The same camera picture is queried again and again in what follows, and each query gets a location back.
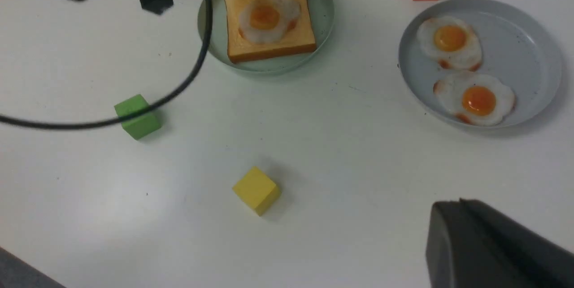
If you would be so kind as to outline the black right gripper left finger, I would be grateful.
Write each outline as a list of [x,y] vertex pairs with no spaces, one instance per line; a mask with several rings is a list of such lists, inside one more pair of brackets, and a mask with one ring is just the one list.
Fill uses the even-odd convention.
[[539,288],[460,202],[432,205],[425,257],[432,288]]

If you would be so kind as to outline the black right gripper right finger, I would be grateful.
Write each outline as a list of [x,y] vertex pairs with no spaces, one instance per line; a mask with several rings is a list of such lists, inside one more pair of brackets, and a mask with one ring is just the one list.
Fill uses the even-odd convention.
[[545,239],[480,200],[461,205],[520,274],[539,288],[573,286],[573,253]]

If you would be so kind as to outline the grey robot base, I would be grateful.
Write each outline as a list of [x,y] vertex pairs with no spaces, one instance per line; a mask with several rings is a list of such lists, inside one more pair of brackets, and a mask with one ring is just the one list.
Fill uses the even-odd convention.
[[3,248],[0,249],[0,286],[2,288],[64,287]]

